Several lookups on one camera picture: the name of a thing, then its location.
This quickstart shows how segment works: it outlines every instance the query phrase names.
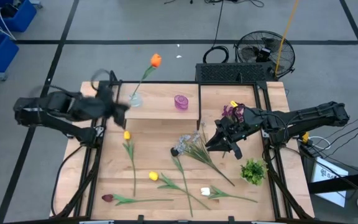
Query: black fan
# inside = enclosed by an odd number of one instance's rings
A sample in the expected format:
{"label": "black fan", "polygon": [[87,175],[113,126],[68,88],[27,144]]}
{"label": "black fan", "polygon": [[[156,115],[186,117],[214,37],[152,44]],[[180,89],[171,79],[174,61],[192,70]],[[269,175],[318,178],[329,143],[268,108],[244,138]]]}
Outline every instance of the black fan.
{"label": "black fan", "polygon": [[[236,61],[238,58],[239,62],[271,62],[272,69],[275,70],[282,38],[274,32],[264,30],[247,34],[235,45]],[[276,76],[280,78],[288,72],[293,72],[294,63],[293,47],[287,39],[284,39]]]}

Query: concrete floor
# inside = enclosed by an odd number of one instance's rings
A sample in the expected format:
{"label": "concrete floor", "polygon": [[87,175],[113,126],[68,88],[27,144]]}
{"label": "concrete floor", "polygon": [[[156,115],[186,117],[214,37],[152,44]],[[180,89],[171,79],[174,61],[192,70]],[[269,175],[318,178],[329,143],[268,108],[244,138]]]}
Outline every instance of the concrete floor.
{"label": "concrete floor", "polygon": [[[19,40],[60,40],[74,0],[42,0],[43,9]],[[295,0],[263,0],[264,8],[250,2],[225,3],[218,39],[238,40],[255,30],[282,34]],[[138,80],[149,57],[158,52],[163,64],[149,80],[194,80],[195,65],[211,47],[220,4],[194,0],[79,0],[67,40],[202,40],[204,44],[119,45],[66,44],[54,73],[52,84],[79,90],[99,68],[113,69],[118,78]],[[346,0],[358,26],[358,0]],[[358,118],[358,44],[325,45],[324,40],[357,40],[341,4],[337,0],[300,1],[288,40],[322,40],[321,45],[294,45],[295,72],[283,78],[290,90],[290,108],[296,110],[327,101],[346,104],[351,120]],[[14,121],[12,106],[18,97],[44,84],[59,41],[31,44],[22,42],[8,68],[9,77],[0,82],[0,205],[13,168],[21,151],[27,128]],[[232,45],[227,45],[230,62]],[[224,55],[213,52],[209,62],[220,62]],[[319,128],[313,135],[327,136],[336,128]],[[336,148],[351,136],[335,144]],[[30,145],[5,222],[35,220],[49,215],[50,196],[67,139],[56,131],[37,128]],[[358,166],[358,137],[338,150],[333,158]],[[329,211],[313,202],[318,218],[335,219]]]}

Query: white flower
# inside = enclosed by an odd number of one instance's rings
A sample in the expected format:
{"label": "white flower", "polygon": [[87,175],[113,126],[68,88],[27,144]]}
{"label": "white flower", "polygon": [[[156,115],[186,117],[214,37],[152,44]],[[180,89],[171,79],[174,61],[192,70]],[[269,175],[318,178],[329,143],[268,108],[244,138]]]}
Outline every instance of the white flower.
{"label": "white flower", "polygon": [[209,187],[202,187],[201,188],[201,195],[209,196],[211,194],[211,191]]}

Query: clear vase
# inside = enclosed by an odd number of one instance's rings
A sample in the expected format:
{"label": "clear vase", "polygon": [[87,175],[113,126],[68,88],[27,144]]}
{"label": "clear vase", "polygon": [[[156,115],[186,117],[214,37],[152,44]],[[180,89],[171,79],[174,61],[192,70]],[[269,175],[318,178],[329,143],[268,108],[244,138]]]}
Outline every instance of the clear vase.
{"label": "clear vase", "polygon": [[133,107],[142,106],[142,96],[138,92],[136,92],[133,96],[129,95],[129,104]]}

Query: wooden table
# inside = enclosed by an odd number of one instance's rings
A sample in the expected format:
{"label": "wooden table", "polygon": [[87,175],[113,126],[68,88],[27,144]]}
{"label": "wooden table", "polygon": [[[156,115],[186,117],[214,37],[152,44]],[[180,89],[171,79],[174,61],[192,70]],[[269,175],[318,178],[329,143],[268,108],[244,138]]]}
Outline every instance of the wooden table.
{"label": "wooden table", "polygon": [[[177,85],[182,89],[183,95],[189,95],[189,105],[195,105],[194,101],[198,99],[198,94],[195,95],[193,92],[194,87],[188,84]],[[121,88],[119,101],[125,101],[134,85],[124,83]],[[164,101],[164,103],[172,101],[173,104],[172,93],[170,92],[173,91],[172,86],[164,84],[148,84],[147,86],[144,84],[140,86],[139,91],[146,98],[147,96],[164,98],[167,101]],[[95,91],[91,88],[89,82],[82,84],[81,92],[85,95],[95,95]],[[273,110],[289,111],[283,83],[268,83],[268,94]],[[223,106],[229,105],[231,100],[244,103],[248,107],[256,107],[254,91],[250,86],[201,86],[201,114],[202,121],[205,122],[204,131],[207,139],[215,132],[214,120],[222,117]],[[146,99],[144,107],[149,110],[152,103],[156,102]],[[101,199],[101,196],[105,194],[120,194],[132,198],[134,181],[131,161],[122,146],[124,142],[123,130],[117,127],[112,119],[108,120],[92,219],[136,220],[138,215],[144,215],[145,220],[227,220],[228,216],[234,216],[236,221],[274,221],[269,180],[265,179],[261,186],[254,186],[246,183],[239,176],[240,165],[245,164],[247,159],[261,158],[262,140],[259,132],[249,136],[246,141],[238,142],[243,154],[243,158],[240,160],[237,160],[233,153],[226,154],[224,158],[222,158],[222,152],[211,152],[210,154],[213,162],[236,185],[235,187],[203,163],[187,156],[180,156],[190,193],[204,202],[211,210],[205,209],[195,200],[192,200],[194,217],[191,217],[185,194],[177,190],[157,189],[158,186],[163,185],[163,182],[154,182],[149,179],[149,171],[162,172],[180,187],[184,187],[181,173],[171,160],[170,148],[178,142],[181,135],[194,132],[194,119],[196,119],[194,112],[195,110],[190,109],[188,114],[180,114],[181,119],[177,119],[176,116],[159,116],[154,112],[143,116],[140,115],[142,114],[141,108],[131,108],[127,112],[127,117],[131,119],[127,120],[126,129],[132,133],[135,142],[136,198],[171,198],[174,199],[172,202],[144,202],[116,207],[116,202],[107,203]],[[76,123],[76,125],[90,126],[90,121]],[[295,140],[291,140],[287,146],[297,149]],[[65,157],[77,147],[78,142],[76,140],[68,140]],[[62,169],[55,197],[57,212],[66,205],[78,188],[84,154],[85,150],[75,154]],[[281,150],[281,155],[289,191],[305,211],[314,216],[300,156],[288,150]],[[236,198],[208,200],[201,196],[200,188],[210,185],[214,185],[229,194],[252,198],[258,203]],[[282,195],[279,190],[277,192],[281,216],[284,217]],[[82,215],[85,214],[87,201],[88,192],[85,192],[83,206],[81,207]]]}

